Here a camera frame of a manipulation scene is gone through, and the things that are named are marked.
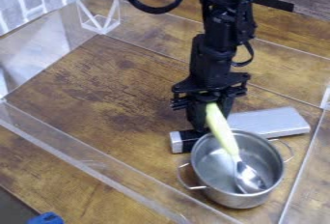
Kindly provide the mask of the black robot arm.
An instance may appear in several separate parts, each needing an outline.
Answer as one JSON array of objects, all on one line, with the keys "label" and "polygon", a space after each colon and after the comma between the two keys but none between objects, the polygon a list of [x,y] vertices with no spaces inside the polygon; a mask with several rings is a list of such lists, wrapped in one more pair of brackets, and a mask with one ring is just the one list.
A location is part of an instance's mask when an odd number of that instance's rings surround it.
[{"label": "black robot arm", "polygon": [[245,94],[249,74],[232,72],[248,61],[233,60],[237,47],[249,46],[256,24],[252,0],[200,0],[202,32],[192,39],[189,74],[173,84],[170,107],[182,109],[196,132],[204,131],[205,105],[210,102],[228,114],[233,99]]}]

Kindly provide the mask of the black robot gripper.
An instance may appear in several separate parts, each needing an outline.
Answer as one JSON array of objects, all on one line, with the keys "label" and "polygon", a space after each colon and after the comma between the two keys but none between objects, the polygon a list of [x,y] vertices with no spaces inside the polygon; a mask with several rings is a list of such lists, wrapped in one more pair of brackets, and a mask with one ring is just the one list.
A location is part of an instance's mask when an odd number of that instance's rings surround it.
[{"label": "black robot gripper", "polygon": [[232,67],[251,63],[234,62],[237,46],[216,46],[206,35],[197,34],[192,39],[189,73],[184,80],[172,85],[170,108],[186,109],[186,120],[194,132],[204,131],[205,102],[214,101],[224,116],[229,115],[236,97],[245,94],[247,72],[232,72]]}]

